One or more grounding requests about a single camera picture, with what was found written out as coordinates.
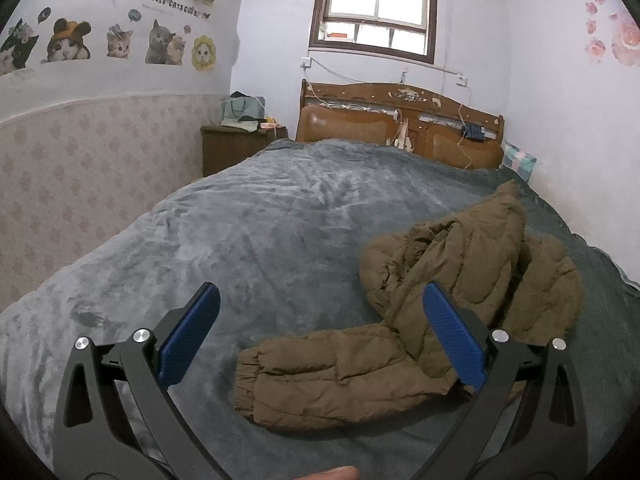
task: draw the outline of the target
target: brown puffer jacket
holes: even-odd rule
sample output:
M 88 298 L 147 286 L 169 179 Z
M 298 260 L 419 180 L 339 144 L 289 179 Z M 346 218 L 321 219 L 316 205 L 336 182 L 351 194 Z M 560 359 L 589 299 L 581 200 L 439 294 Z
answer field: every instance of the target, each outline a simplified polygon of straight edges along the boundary
M 515 340 L 546 345 L 582 310 L 577 269 L 554 237 L 526 237 L 517 186 L 439 222 L 374 240 L 360 279 L 383 322 L 282 337 L 244 350 L 236 409 L 278 430 L 334 428 L 408 410 L 457 377 L 422 310 L 437 280 L 460 307 Z

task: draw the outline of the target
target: wooden bedside cabinet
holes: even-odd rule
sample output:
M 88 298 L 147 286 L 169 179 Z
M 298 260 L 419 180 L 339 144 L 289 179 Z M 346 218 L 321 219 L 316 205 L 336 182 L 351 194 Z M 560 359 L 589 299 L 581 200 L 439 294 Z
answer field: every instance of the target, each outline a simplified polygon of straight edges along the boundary
M 274 140 L 288 139 L 287 129 L 269 128 L 247 132 L 229 126 L 203 126 L 202 176 L 209 176 L 254 156 Z

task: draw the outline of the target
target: brown wooden window frame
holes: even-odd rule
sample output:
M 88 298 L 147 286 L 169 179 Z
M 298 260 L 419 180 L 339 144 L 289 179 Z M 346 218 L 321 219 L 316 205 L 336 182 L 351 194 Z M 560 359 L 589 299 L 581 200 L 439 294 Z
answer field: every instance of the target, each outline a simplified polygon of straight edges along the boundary
M 435 60 L 436 50 L 436 27 L 438 15 L 438 0 L 428 0 L 427 8 L 427 24 L 426 29 L 420 26 L 411 26 L 386 20 L 367 20 L 363 18 L 352 18 L 347 16 L 330 16 L 329 2 L 331 0 L 316 0 L 314 6 L 314 15 L 311 23 L 311 36 L 309 38 L 309 49 L 333 49 L 348 50 L 350 52 L 365 52 L 368 54 L 379 54 L 383 56 L 399 57 L 427 64 L 433 64 Z M 373 46 L 359 43 L 347 43 L 341 41 L 319 40 L 320 26 L 322 23 L 339 22 L 339 23 L 355 23 L 356 25 L 376 25 L 379 27 L 388 27 L 391 30 L 407 30 L 409 32 L 426 33 L 426 54 L 416 54 L 396 48 L 386 48 L 383 46 Z

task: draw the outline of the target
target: floral wallpaper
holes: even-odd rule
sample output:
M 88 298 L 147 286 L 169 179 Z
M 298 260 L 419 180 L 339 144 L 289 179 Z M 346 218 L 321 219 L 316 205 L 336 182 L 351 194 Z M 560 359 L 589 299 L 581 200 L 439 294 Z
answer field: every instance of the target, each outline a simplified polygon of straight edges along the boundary
M 0 310 L 202 176 L 215 95 L 71 103 L 0 124 Z
M 610 45 L 611 53 L 625 66 L 640 66 L 640 28 L 621 0 L 593 0 L 585 3 L 586 31 L 590 40 L 585 47 L 594 64 L 602 63 Z

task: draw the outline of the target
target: blue textured pad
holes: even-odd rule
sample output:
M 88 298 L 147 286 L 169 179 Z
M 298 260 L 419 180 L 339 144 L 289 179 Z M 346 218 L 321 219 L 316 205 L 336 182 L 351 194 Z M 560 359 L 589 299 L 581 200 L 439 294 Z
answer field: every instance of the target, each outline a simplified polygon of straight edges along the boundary
M 460 381 L 479 391 L 486 379 L 482 349 L 435 283 L 424 287 L 422 307 Z
M 182 380 L 219 312 L 220 292 L 215 285 L 209 285 L 159 351 L 158 382 L 161 386 L 168 388 Z

